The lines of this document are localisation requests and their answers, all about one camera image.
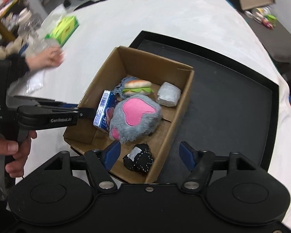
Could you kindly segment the person right hand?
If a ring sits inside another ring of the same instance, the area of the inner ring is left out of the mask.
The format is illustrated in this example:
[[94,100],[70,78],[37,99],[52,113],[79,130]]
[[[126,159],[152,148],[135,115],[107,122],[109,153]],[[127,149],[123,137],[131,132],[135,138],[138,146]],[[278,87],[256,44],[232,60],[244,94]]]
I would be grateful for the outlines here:
[[36,131],[29,131],[27,138],[19,145],[15,141],[0,138],[0,155],[12,156],[14,161],[5,167],[12,178],[24,176],[24,166],[31,151],[31,141],[37,138]]

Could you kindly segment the person left hand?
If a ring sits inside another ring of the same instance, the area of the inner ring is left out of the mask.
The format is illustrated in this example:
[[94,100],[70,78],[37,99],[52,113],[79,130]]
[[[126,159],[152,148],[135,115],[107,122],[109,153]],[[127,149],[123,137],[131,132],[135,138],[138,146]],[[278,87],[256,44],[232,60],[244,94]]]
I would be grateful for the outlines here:
[[64,60],[64,54],[59,46],[51,46],[42,52],[26,57],[28,68],[32,71],[50,67],[59,67]]

